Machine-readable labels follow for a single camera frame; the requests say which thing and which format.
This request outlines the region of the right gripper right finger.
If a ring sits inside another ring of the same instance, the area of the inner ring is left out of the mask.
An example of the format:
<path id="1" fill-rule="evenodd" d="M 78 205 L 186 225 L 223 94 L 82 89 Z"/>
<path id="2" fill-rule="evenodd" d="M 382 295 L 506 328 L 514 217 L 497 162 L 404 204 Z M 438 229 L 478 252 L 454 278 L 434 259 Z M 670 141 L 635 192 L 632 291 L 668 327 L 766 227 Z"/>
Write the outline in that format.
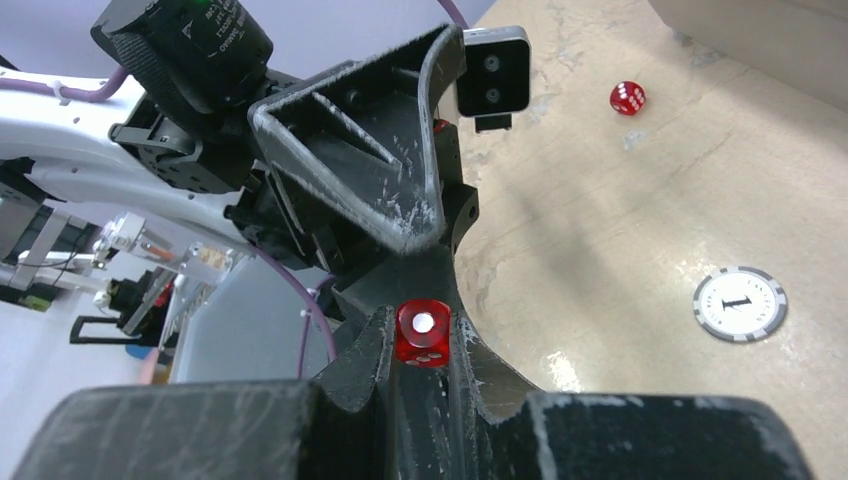
<path id="1" fill-rule="evenodd" d="M 546 391 L 460 304 L 448 368 L 455 479 L 810 479 L 794 435 L 743 397 Z"/>

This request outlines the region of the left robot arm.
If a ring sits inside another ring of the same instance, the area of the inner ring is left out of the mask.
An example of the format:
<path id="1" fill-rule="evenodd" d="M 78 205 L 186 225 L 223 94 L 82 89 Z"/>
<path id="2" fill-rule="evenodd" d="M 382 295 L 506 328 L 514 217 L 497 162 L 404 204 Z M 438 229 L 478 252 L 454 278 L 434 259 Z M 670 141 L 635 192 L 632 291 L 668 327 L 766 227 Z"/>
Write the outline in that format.
<path id="1" fill-rule="evenodd" d="M 478 219 L 437 118 L 465 70 L 457 26 L 304 79 L 269 67 L 237 1 L 113 1 L 91 34 L 119 64 L 94 91 L 3 72 L 4 198 L 125 205 L 352 277 L 455 251 Z"/>

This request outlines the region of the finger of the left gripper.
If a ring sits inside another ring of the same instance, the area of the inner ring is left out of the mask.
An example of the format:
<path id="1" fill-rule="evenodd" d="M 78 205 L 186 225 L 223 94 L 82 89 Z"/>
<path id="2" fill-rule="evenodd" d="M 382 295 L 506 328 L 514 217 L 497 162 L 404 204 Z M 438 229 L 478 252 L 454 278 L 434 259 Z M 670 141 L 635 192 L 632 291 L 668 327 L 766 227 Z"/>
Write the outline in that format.
<path id="1" fill-rule="evenodd" d="M 454 252 L 444 245 L 370 261 L 337 280 L 332 292 L 343 317 L 365 329 L 372 322 L 388 325 L 399 306 L 413 299 L 435 299 L 454 311 L 462 308 Z"/>
<path id="2" fill-rule="evenodd" d="M 446 229 L 434 112 L 465 70 L 462 29 L 442 24 L 254 103 L 265 160 L 401 255 Z"/>

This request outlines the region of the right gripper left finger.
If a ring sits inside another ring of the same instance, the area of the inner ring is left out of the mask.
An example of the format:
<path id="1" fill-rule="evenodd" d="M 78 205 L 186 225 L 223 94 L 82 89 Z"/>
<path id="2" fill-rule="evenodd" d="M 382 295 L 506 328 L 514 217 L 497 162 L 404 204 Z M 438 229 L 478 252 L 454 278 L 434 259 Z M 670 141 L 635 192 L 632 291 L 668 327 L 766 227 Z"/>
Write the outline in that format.
<path id="1" fill-rule="evenodd" d="M 17 479 L 382 479 L 395 312 L 310 380 L 104 387 L 46 418 Z"/>

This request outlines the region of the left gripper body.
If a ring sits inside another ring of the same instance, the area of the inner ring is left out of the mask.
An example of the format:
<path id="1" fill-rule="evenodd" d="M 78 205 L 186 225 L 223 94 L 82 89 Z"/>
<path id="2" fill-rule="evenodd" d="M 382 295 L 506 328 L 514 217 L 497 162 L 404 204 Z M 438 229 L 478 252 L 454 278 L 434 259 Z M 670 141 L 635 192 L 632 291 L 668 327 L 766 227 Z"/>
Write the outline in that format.
<path id="1" fill-rule="evenodd" d="M 475 220 L 474 188 L 462 178 L 458 134 L 454 126 L 441 125 L 442 103 L 453 95 L 450 86 L 434 112 L 439 181 L 446 229 L 438 245 L 456 252 L 459 241 Z M 265 160 L 252 133 L 252 143 L 262 163 L 260 187 L 248 190 L 230 217 L 250 243 L 288 267 L 320 267 L 341 279 L 366 263 L 396 254 L 358 226 L 314 198 L 292 178 Z"/>

